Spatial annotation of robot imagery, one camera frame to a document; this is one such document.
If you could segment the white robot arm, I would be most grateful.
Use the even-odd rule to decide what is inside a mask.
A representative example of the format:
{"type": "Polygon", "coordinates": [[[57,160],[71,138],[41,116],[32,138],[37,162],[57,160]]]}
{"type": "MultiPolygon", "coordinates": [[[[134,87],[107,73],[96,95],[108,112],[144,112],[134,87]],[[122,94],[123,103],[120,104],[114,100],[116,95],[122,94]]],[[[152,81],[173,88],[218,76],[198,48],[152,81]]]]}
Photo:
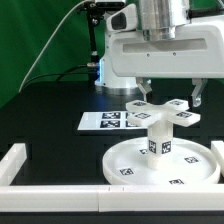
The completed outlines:
{"type": "Polygon", "coordinates": [[[151,91],[153,78],[189,78],[201,104],[209,78],[224,78],[224,15],[191,18],[189,0],[95,0],[106,14],[98,90],[151,91]]]}

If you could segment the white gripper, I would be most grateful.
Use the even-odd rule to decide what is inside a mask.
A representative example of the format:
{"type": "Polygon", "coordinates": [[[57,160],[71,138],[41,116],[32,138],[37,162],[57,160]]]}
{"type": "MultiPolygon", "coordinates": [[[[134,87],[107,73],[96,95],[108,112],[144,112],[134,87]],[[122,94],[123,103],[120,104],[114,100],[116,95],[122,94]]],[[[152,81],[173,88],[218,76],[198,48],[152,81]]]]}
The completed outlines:
{"type": "Polygon", "coordinates": [[[152,92],[148,78],[195,78],[192,105],[199,107],[205,78],[224,78],[224,15],[194,18],[175,34],[173,40],[155,42],[145,41],[140,31],[114,34],[111,66],[117,76],[137,77],[145,102],[152,92]]]}

